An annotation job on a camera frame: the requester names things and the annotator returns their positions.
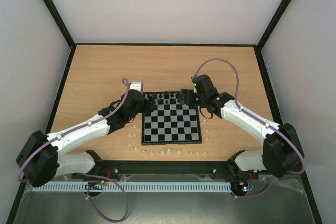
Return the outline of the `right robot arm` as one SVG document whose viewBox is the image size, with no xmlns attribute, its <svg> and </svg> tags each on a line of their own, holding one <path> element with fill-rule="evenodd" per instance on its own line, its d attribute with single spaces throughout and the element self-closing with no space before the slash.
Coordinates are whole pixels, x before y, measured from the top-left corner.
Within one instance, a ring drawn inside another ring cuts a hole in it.
<svg viewBox="0 0 336 224">
<path fill-rule="evenodd" d="M 179 92 L 180 104 L 205 108 L 211 115 L 237 125 L 262 146 L 261 151 L 242 150 L 234 154 L 228 160 L 232 176 L 239 178 L 250 170 L 266 170 L 281 178 L 286 173 L 304 171 L 304 168 L 295 170 L 298 164 L 303 164 L 304 157 L 297 132 L 291 124 L 269 121 L 239 104 L 229 93 L 218 93 L 206 74 L 193 78 L 192 82 L 194 89 Z"/>
</svg>

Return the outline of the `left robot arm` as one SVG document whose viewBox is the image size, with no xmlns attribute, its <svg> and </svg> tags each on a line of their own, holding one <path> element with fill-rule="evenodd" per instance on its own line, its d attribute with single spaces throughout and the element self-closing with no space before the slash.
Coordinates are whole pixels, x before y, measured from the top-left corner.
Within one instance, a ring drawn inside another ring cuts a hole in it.
<svg viewBox="0 0 336 224">
<path fill-rule="evenodd" d="M 60 175 L 89 173 L 96 165 L 93 153 L 71 154 L 70 151 L 123 128 L 137 114 L 152 112 L 154 105 L 152 96 L 129 89 L 121 100 L 78 125 L 55 133 L 32 133 L 16 158 L 20 168 L 18 181 L 39 187 Z"/>
</svg>

